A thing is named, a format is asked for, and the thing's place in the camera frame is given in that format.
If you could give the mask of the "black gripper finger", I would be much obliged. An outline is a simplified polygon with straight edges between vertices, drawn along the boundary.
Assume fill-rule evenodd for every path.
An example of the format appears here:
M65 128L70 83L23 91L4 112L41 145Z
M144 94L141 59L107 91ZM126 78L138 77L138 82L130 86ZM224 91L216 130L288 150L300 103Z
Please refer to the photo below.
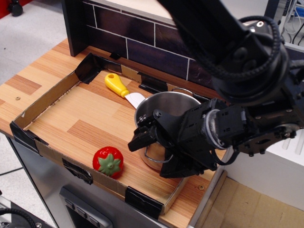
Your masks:
M134 136L128 143L130 151L147 147L151 144L158 143L166 148L166 142L163 139L161 124L159 119L165 114L164 111L155 109L151 115L143 114L139 117L137 128L133 132Z
M174 155L162 165L160 176L164 178L184 178L203 174L205 170L215 171L217 164L210 152L195 153L194 156Z

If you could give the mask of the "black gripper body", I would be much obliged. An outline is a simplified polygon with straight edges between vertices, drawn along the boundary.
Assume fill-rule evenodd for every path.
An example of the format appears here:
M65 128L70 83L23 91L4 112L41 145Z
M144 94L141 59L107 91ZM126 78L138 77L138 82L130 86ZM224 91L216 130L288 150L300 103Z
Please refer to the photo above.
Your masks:
M226 106L213 99L174 116L165 112L159 119L165 154L194 156L210 152L218 165L233 163L240 146L255 135L257 128L241 106Z

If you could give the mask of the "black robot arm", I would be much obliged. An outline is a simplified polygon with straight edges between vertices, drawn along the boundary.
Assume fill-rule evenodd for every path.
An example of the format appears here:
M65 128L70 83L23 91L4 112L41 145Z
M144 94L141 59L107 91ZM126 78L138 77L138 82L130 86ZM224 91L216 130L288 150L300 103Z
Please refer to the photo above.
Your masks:
M180 116L155 109L138 122L130 151L161 144L172 161L160 175L179 178L230 165L241 152L264 154L296 136L304 126L304 63L290 60L273 19L235 19L219 0L162 0L161 5L221 99Z

